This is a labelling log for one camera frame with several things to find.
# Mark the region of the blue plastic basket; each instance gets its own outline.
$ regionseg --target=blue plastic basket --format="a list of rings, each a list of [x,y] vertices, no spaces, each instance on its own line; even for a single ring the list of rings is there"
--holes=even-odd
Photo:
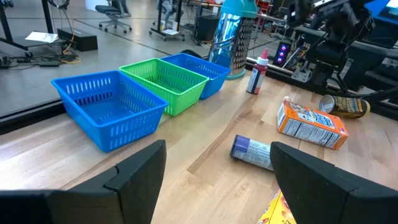
[[[203,100],[220,90],[227,74],[229,73],[228,68],[188,54],[181,53],[161,59],[168,63],[172,63],[189,71],[208,77],[209,81],[206,83],[206,86],[200,95],[200,98]]]
[[[104,152],[153,133],[168,105],[119,71],[57,78],[52,84],[68,114]]]

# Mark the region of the orange box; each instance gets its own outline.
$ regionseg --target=orange box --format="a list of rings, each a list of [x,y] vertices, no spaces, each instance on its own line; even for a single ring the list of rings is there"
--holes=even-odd
[[[296,224],[293,214],[279,190],[257,224]]]
[[[349,136],[339,117],[295,104],[289,98],[279,108],[277,130],[335,150]]]

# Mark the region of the bottle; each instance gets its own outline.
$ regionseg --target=bottle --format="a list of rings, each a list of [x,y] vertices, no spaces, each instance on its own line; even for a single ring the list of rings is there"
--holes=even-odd
[[[160,21],[160,31],[166,30],[166,22]]]
[[[267,72],[268,66],[268,49],[265,49],[260,57],[257,58],[256,64],[253,66],[248,84],[248,91],[251,94],[259,94],[262,80]]]

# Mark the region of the can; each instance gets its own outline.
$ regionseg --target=can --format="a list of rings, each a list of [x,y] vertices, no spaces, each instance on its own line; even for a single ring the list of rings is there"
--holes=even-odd
[[[360,118],[370,112],[371,106],[362,99],[325,95],[319,110],[342,118]]]
[[[231,157],[241,159],[245,162],[273,170],[270,158],[271,146],[236,135],[231,148]]]

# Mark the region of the wooden table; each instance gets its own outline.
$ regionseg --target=wooden table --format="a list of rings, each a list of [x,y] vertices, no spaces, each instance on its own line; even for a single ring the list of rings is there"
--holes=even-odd
[[[69,189],[165,139],[167,165],[153,223],[256,223],[278,185],[273,172],[230,158],[235,134],[241,134],[284,142],[398,190],[396,121],[376,114],[346,119],[351,136],[339,151],[326,149],[275,127],[284,96],[317,108],[319,95],[267,77],[260,95],[251,95],[248,79],[225,81],[181,115],[163,115],[154,134],[109,154],[66,114],[0,136],[0,189]]]

